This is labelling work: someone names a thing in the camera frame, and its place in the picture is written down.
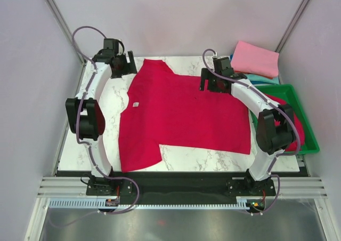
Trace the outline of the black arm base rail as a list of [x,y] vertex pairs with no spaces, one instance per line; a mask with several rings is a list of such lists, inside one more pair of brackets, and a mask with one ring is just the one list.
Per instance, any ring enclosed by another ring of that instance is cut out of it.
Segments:
[[[76,180],[87,190],[89,171],[61,171],[57,177],[62,180]],[[290,181],[301,181],[301,174],[279,173],[272,177],[275,195],[260,196],[232,195],[228,185],[235,180],[242,180],[241,172],[129,172],[114,171],[111,179],[119,181],[119,187],[113,195],[119,195],[124,204],[138,203],[232,203],[240,198],[270,198],[276,195],[275,185],[281,190]]]

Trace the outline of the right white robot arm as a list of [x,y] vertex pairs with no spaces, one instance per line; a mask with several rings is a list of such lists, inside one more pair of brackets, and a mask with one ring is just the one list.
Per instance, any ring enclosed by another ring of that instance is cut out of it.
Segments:
[[200,90],[228,93],[257,116],[257,154],[242,180],[228,185],[232,195],[275,195],[271,172],[278,157],[293,143],[301,147],[291,105],[280,104],[257,89],[243,73],[235,73],[229,57],[213,55],[213,68],[201,70]]

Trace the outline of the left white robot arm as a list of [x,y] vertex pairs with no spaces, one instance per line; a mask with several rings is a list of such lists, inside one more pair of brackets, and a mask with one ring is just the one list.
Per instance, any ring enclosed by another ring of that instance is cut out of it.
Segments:
[[74,98],[66,100],[68,123],[78,144],[85,146],[92,165],[87,183],[88,196],[110,196],[116,193],[119,181],[112,177],[112,166],[105,151],[103,134],[105,117],[99,100],[108,80],[135,74],[136,64],[132,51],[125,51],[122,41],[103,40],[103,49],[89,59],[91,74],[85,86]]

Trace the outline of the green plastic tray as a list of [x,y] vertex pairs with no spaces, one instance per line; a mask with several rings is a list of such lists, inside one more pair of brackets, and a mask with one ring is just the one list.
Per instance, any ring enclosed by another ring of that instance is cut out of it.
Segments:
[[293,108],[295,113],[295,127],[299,132],[301,140],[301,148],[298,154],[306,155],[318,153],[320,147],[294,87],[290,84],[282,84],[260,85],[257,86],[257,88],[272,100],[277,101],[280,104],[287,103]]

